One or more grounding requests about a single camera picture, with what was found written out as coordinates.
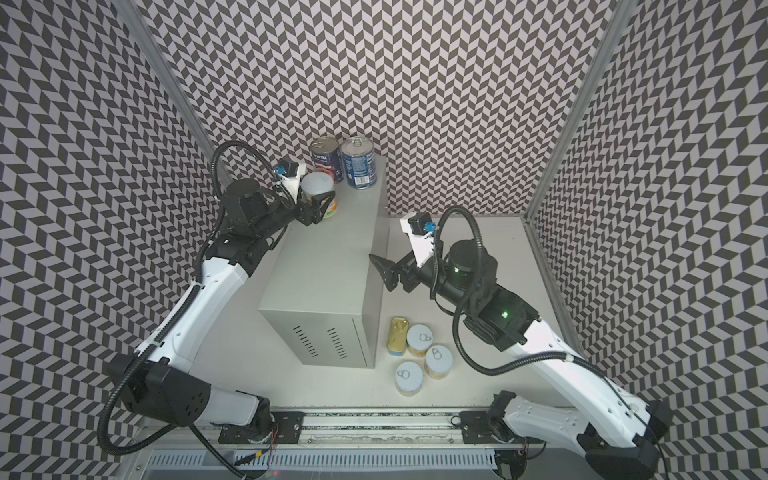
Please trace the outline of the tomato can dark label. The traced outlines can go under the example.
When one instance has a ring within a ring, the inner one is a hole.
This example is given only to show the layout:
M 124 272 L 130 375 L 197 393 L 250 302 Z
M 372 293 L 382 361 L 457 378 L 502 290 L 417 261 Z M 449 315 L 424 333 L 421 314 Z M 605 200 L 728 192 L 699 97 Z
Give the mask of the tomato can dark label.
M 344 180 L 344 170 L 340 157 L 340 143 L 334 136 L 321 136 L 309 144 L 309 152 L 317 171 L 324 172 L 338 184 Z

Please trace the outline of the blue label tin can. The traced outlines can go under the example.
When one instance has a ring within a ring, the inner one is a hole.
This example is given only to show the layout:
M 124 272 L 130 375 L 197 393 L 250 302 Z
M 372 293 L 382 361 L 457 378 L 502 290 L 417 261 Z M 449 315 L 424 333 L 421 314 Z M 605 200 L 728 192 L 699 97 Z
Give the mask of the blue label tin can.
M 348 184 L 357 190 L 368 189 L 377 182 L 374 143 L 364 136 L 346 139 L 340 146 Z

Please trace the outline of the white lid can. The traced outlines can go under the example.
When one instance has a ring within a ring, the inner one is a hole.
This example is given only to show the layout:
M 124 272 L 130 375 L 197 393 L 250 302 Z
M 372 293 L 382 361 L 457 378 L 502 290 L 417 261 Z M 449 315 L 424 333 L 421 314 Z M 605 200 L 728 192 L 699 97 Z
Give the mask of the white lid can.
M 317 201 L 319 194 L 329 191 L 335 191 L 335 183 L 331 176 L 324 172 L 309 173 L 301 180 L 299 202 Z
M 407 350 L 415 357 L 425 357 L 429 348 L 433 345 L 434 335 L 432 330 L 424 324 L 412 325 L 406 335 Z
M 425 354 L 426 373 L 435 380 L 446 378 L 452 371 L 453 365 L 453 354 L 444 345 L 433 345 Z
M 418 394 L 423 386 L 424 371 L 414 361 L 404 361 L 395 370 L 394 382 L 396 389 L 403 396 Z

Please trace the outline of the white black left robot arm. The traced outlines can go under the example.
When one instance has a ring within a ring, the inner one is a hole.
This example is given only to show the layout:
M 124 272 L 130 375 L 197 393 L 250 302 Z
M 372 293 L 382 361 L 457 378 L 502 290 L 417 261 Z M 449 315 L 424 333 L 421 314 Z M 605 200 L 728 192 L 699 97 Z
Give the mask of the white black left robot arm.
M 165 431 L 205 424 L 269 430 L 267 399 L 222 390 L 193 376 L 191 369 L 228 302 L 287 227 L 320 223 L 334 198 L 332 188 L 308 194 L 300 180 L 285 175 L 271 189 L 247 179 L 220 192 L 217 219 L 195 258 L 190 287 L 133 354 L 117 354 L 106 367 L 114 388 L 97 423 L 101 442 L 108 440 L 117 405 L 162 422 Z

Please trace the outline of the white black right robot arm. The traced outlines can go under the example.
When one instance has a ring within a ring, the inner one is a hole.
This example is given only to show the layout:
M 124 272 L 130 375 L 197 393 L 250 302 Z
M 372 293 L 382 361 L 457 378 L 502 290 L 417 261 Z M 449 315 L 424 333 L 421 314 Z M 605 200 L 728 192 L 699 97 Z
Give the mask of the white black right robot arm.
M 531 368 L 569 401 L 567 408 L 551 407 L 513 392 L 497 394 L 487 411 L 497 439 L 529 437 L 567 449 L 603 479 L 651 479 L 665 471 L 660 442 L 673 423 L 668 403 L 623 390 L 570 347 L 533 307 L 497 283 L 497 261 L 482 244 L 461 240 L 440 257 L 427 239 L 397 262 L 369 259 L 388 290 L 434 287 L 471 333 L 512 359 L 482 366 L 456 339 L 457 351 L 475 371 L 501 376 Z

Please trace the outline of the gold rectangular sardine tin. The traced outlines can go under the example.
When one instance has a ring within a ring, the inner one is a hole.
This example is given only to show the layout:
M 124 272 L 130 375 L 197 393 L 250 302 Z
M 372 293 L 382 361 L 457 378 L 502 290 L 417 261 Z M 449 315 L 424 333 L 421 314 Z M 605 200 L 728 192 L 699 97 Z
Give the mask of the gold rectangular sardine tin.
M 404 317 L 394 317 L 390 322 L 386 349 L 389 354 L 402 356 L 407 347 L 409 321 Z

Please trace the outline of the grey metal cabinet box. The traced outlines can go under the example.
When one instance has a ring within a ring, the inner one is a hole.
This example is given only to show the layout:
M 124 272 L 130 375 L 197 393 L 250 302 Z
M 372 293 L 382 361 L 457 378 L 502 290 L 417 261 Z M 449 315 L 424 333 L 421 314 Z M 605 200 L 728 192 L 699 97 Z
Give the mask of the grey metal cabinet box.
M 383 283 L 369 257 L 389 238 L 386 160 L 375 164 L 374 186 L 337 186 L 332 217 L 292 224 L 263 292 L 260 313 L 305 365 L 375 365 Z

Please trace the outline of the white lid can front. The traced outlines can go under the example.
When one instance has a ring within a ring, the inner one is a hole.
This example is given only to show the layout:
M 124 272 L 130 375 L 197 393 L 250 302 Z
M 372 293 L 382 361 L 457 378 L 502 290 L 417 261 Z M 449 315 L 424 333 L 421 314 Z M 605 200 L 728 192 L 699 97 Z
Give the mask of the white lid can front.
M 414 361 L 404 361 L 395 370 L 394 382 L 396 389 L 403 396 L 418 394 L 423 386 L 424 371 Z

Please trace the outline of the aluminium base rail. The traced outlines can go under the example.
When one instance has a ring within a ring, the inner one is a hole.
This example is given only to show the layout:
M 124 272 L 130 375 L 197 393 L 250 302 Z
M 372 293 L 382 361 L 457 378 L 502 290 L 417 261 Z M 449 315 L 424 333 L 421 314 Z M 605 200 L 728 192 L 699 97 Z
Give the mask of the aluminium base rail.
M 543 434 L 506 438 L 478 408 L 277 409 L 271 428 L 201 426 L 170 433 L 121 466 L 121 479 L 283 479 L 291 473 L 385 474 L 457 470 L 492 478 L 530 478 L 545 461 L 563 457 L 580 478 L 594 472 Z

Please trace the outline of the left aluminium corner post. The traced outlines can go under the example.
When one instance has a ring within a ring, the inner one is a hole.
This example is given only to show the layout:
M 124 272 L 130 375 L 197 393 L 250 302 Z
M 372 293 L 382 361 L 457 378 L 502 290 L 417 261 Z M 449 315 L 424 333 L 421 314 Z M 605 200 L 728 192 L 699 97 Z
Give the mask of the left aluminium corner post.
M 212 157 L 216 146 L 204 132 L 202 121 L 193 110 L 188 95 L 182 90 L 181 82 L 169 60 L 150 32 L 138 3 L 114 1 L 112 6 L 127 28 L 131 41 L 146 61 L 149 73 L 167 99 L 171 117 L 179 122 L 182 141 L 179 147 L 173 149 L 173 158 L 178 161 L 179 174 L 192 180 L 193 204 L 207 206 L 213 212 L 214 218 L 221 217 L 227 221 L 227 204 L 217 195 L 232 181 L 224 165 L 224 158 L 219 158 L 216 174 L 212 175 Z

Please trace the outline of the aluminium corner post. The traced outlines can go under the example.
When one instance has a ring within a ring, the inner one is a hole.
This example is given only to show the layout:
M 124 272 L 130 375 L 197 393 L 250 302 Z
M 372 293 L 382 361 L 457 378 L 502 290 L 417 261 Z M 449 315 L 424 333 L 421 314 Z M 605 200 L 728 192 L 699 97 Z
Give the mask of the aluminium corner post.
M 599 42 L 595 56 L 586 71 L 584 81 L 525 212 L 524 219 L 527 223 L 532 223 L 539 212 L 637 5 L 636 0 L 617 2 L 616 9 Z
M 167 99 L 171 117 L 179 122 L 182 141 L 179 147 L 173 149 L 173 158 L 178 161 L 179 174 L 192 180 L 193 204 L 207 206 L 213 212 L 214 218 L 221 217 L 227 221 L 227 204 L 217 195 L 232 181 L 224 165 L 224 158 L 219 158 L 216 174 L 212 175 L 212 157 L 216 146 L 204 132 L 202 121 L 193 110 L 188 95 L 182 90 L 181 82 L 169 60 L 150 32 L 138 3 L 114 1 L 112 6 L 127 28 L 131 41 L 146 61 L 149 73 Z

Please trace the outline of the right aluminium corner post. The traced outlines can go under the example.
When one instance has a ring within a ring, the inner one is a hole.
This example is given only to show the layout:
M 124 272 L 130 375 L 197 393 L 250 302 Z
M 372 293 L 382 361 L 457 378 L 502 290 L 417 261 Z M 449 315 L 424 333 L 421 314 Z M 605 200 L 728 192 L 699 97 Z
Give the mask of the right aluminium corner post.
M 616 9 L 599 42 L 595 56 L 586 71 L 584 81 L 525 212 L 524 219 L 527 223 L 532 223 L 539 212 L 637 5 L 636 0 L 617 2 Z

